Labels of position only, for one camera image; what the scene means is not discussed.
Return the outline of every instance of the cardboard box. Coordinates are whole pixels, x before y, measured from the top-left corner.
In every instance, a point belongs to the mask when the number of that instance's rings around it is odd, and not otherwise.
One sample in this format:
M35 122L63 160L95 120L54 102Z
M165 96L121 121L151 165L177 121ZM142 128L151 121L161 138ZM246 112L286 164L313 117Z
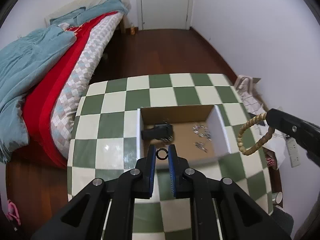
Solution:
M147 156L150 144L157 149L168 148L161 141L143 141L141 131L153 128L154 124L167 122L173 126L173 141L180 157L186 158L189 165L217 161L231 153L227 131L218 106L192 105L170 107L146 107L137 111L137 158ZM195 123L204 125L211 134L211 140L199 137L193 131ZM207 152L197 148L195 142L205 142ZM168 168L168 160L156 160L157 169Z

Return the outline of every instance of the metal key ring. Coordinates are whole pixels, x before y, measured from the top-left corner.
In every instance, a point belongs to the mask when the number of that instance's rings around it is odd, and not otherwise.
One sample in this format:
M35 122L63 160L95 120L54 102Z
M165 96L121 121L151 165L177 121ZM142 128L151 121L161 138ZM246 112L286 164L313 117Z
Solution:
M159 157L159 152L160 151L165 151L165 153L167 154L166 155L166 157L164 157L164 158L161 158L161 157ZM159 148L157 151L156 151L156 156L157 156L157 158L159 159L159 160L165 160L167 157L168 157L168 151L167 151L167 149L166 148Z

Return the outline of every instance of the door frame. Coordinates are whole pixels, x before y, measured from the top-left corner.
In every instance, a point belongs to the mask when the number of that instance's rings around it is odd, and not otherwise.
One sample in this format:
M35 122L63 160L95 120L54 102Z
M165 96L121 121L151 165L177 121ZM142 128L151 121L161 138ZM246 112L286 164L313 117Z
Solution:
M191 25L192 7L193 7L193 0L188 0L188 18L186 21L186 28L185 28L186 30L188 30ZM142 31L143 25L142 25L142 3L141 3L141 0L137 0L137 15L138 15L138 28L139 28L139 31Z

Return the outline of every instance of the red blanket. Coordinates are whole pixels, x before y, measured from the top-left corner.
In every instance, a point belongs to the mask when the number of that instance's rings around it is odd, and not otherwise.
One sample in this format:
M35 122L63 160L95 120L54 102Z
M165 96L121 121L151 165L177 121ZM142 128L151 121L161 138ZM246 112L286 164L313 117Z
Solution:
M52 140L50 131L51 113L61 90L89 39L90 31L105 16L115 13L117 12L103 14L77 28L76 42L60 58L34 90L26 96L25 104L22 107L22 117L28 129L30 145L21 148L20 153L25 150L26 154L34 155L30 156L30 159L33 160L42 160L43 156L41 155L45 153L51 159L54 166L61 168L67 166L67 160L61 155ZM36 143L42 147L44 153L39 152L39 147L35 147Z

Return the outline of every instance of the green and white checkered tablecloth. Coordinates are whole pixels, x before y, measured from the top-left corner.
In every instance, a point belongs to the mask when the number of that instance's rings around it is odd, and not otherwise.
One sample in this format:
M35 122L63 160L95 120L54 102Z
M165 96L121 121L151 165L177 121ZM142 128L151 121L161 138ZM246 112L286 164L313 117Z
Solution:
M232 154L195 168L208 178L230 177L267 213L273 211L271 184L261 151L239 154L236 135L248 114L223 74L163 74L123 78L90 85L75 117L68 158L68 198L96 177L118 178L136 163L136 112L140 107L218 105ZM246 148L257 136L244 133ZM188 199L174 199L169 172L155 174L150 200L136 199L132 239L191 239Z

